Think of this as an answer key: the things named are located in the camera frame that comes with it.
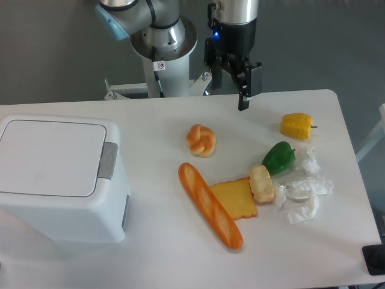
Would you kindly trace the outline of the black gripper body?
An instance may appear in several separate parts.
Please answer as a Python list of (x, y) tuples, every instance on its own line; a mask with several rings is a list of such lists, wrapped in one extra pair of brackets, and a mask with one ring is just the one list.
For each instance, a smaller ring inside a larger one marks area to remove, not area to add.
[(222, 59), (222, 70), (234, 75), (237, 66), (250, 61), (250, 51), (254, 46), (257, 20), (248, 23), (226, 24), (214, 17), (208, 19), (212, 36), (205, 41), (204, 64), (208, 67), (208, 57)]

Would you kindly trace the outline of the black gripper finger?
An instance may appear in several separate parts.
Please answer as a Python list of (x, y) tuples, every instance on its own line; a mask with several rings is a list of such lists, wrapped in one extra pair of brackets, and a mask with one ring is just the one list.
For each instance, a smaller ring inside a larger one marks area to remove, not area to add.
[(211, 72), (211, 88), (219, 89), (222, 86), (222, 59), (217, 56), (208, 57), (208, 67)]
[(239, 92), (238, 110), (243, 111), (254, 96), (262, 93), (263, 65), (261, 62), (242, 63), (236, 67), (234, 77)]

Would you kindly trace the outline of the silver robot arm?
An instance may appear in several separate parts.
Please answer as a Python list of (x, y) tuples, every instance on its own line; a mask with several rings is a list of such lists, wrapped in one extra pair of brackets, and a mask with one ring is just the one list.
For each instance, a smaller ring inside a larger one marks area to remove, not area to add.
[(203, 95), (216, 90), (227, 72), (245, 110), (262, 91), (263, 67), (250, 61), (256, 33), (257, 1), (210, 1), (207, 6), (211, 36), (205, 40), (207, 71), (189, 77), (189, 56), (197, 44), (194, 24), (180, 13), (179, 1), (99, 1), (95, 13), (116, 39), (129, 39), (143, 62), (150, 98)]

